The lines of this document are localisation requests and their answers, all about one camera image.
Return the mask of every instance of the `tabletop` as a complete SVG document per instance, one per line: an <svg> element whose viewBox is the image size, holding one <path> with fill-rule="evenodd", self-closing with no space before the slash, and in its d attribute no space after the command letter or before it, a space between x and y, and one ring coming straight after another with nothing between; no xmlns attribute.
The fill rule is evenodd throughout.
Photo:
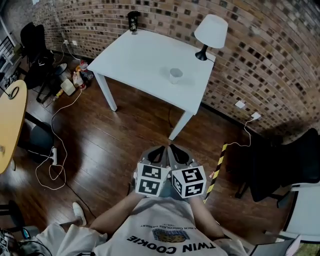
<svg viewBox="0 0 320 256"><path fill-rule="evenodd" d="M137 88L185 111L196 114L203 98L215 57L200 49L158 33L129 30L108 46L88 69ZM170 83L170 69L183 72L177 84Z"/></svg>
<svg viewBox="0 0 320 256"><path fill-rule="evenodd" d="M0 97L0 145L4 147L4 151L0 152L0 174L10 164L25 120L28 94L26 83L15 81L5 91L9 94L16 86L19 91L13 99L8 99L5 93Z"/></svg>

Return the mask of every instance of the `yellow and black striped tape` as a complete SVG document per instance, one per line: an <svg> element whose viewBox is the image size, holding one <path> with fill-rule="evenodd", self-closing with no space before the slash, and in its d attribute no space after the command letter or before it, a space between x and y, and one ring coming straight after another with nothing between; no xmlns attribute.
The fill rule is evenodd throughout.
<svg viewBox="0 0 320 256"><path fill-rule="evenodd" d="M214 188L214 185L215 185L215 182L217 180L217 177L218 177L218 174L219 174L219 171L220 171L220 167L221 167L221 164L222 164L222 161L224 160L224 156L225 156L225 152L226 152L226 149L227 149L227 146L228 144L225 143L222 147L222 151L221 151L221 154L220 154L220 158L219 158L219 162L218 162L218 165L216 166L216 169L215 169L215 172L214 172L214 175L212 177L212 181L211 181L211 184L210 186L208 187L208 190L206 191L206 195L205 195L205 198L203 200L204 203L206 203L212 189Z"/></svg>

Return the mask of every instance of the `wall outlet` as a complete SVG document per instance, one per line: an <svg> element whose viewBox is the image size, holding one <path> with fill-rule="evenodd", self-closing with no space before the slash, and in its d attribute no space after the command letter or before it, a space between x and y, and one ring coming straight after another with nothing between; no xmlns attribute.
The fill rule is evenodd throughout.
<svg viewBox="0 0 320 256"><path fill-rule="evenodd" d="M238 102L234 105L236 105L239 109L242 109L245 106L245 104L240 100L238 100Z"/></svg>
<svg viewBox="0 0 320 256"><path fill-rule="evenodd" d="M254 112L251 116L253 117L253 120L257 120L261 117L261 115L258 112Z"/></svg>

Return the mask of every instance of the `black office chair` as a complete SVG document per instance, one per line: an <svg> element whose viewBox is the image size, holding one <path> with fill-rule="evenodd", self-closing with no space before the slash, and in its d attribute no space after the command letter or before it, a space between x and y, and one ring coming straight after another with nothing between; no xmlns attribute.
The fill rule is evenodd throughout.
<svg viewBox="0 0 320 256"><path fill-rule="evenodd" d="M267 140L252 141L248 160L242 167L245 182L235 194L241 198L250 187L252 198L277 199L277 206L287 196L273 194L280 186L320 181L320 139L316 129L309 129L296 141L271 146Z"/></svg>
<svg viewBox="0 0 320 256"><path fill-rule="evenodd" d="M46 47L43 25L35 26L32 22L27 24L21 30L20 37L23 44L22 57L27 56L29 64L29 71L25 74L24 82L28 89L41 86L36 100L43 103L53 93L50 90L47 96L40 99L45 86L56 88L53 76L54 54Z"/></svg>

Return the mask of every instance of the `extension cord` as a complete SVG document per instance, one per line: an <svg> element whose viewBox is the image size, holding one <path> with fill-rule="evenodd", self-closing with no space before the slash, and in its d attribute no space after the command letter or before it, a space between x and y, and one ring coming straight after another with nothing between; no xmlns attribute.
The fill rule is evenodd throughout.
<svg viewBox="0 0 320 256"><path fill-rule="evenodd" d="M36 178L37 178L37 180L38 180L38 182L40 183L41 186L43 186L43 187L45 187L45 188L48 188L48 189L50 189L50 190L59 190L59 189L61 189L62 187L64 187L65 184L66 184L66 182L67 182L66 170L65 170L64 165L65 165L65 162L66 162L66 159L67 159L67 156L68 156L68 152L67 152L67 149L66 149L66 147L65 147L64 141L63 141L63 140L55 133L55 131L54 131L54 128L53 128L53 119L54 119L55 115L56 115L60 110L72 106L72 105L77 101L77 99L80 97L81 93L82 93L82 90L80 89L80 93L79 93L79 95L76 97L76 99L75 99L71 104L69 104L69 105L67 105L67 106L63 106L62 108L60 108L57 112L54 113L54 115L53 115L52 118L51 118L51 130L52 130L52 133L62 142L62 146L63 146L64 151L65 151L65 158L64 158L64 160L63 160L62 165L60 165L60 164L57 163L57 162L58 162L58 161L57 161L57 148L54 147L54 146L51 148L50 153L49 153L49 156L43 155L43 154L39 154L39 153L32 152L32 151L28 150L28 151L31 152L31 153L38 154L38 155L40 155L40 156L46 157L46 159L45 159L41 164L39 164L39 165L37 166L37 168L35 168L35 176L36 176ZM52 181L55 181L55 180L60 176L60 174L61 174L62 172L63 172L63 174L64 174L64 183L63 183L63 185L60 186L60 187L52 188L52 187L43 185L43 184L40 182L39 178L38 178L38 172L37 172L37 171L38 171L38 168L39 168L40 166L42 166L42 165L44 164L44 162L46 162L48 159L52 159L52 160L53 160L53 163L52 163L52 164L50 165L50 167L49 167L49 175L50 175L50 178L51 178ZM57 174L57 176L56 176L55 178L52 178L52 176L51 176L51 167L52 167L52 166L59 166L59 167L61 167L60 172Z"/></svg>

